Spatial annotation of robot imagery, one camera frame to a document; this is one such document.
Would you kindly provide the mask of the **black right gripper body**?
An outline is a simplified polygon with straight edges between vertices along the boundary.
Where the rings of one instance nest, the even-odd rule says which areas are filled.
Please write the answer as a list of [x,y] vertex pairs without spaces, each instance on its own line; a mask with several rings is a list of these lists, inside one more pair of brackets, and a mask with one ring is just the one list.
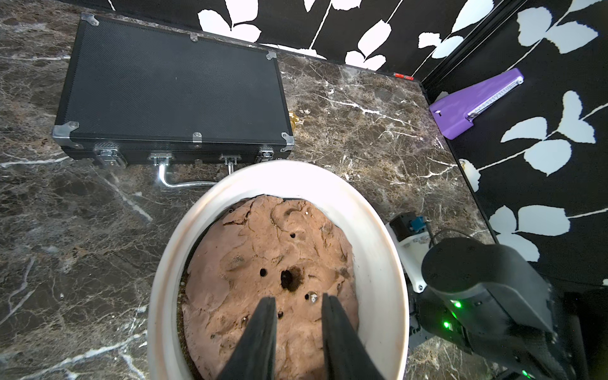
[[433,245],[416,297],[421,328],[527,379],[575,379],[558,295],[519,253],[466,237]]

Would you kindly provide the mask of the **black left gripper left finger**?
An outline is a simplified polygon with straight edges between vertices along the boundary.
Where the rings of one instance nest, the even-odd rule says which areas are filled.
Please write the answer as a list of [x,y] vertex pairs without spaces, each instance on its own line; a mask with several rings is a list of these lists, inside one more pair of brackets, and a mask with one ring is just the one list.
[[217,378],[274,379],[276,334],[276,301],[272,297],[264,297],[258,303],[233,354]]

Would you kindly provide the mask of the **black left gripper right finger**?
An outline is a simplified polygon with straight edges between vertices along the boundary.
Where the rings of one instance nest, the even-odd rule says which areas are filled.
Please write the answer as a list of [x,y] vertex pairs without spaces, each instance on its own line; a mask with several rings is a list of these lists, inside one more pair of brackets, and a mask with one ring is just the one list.
[[327,379],[383,379],[336,296],[323,294],[321,321]]

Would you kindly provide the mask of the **white ceramic pot with mud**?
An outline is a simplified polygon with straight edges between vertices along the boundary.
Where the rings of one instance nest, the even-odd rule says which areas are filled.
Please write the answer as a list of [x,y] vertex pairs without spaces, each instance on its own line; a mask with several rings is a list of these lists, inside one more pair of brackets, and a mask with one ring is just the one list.
[[153,379],[216,379],[266,309],[274,377],[323,379],[321,312],[337,300],[384,379],[404,376],[408,296],[397,249],[375,209],[321,167],[270,161],[205,193],[172,233],[147,327]]

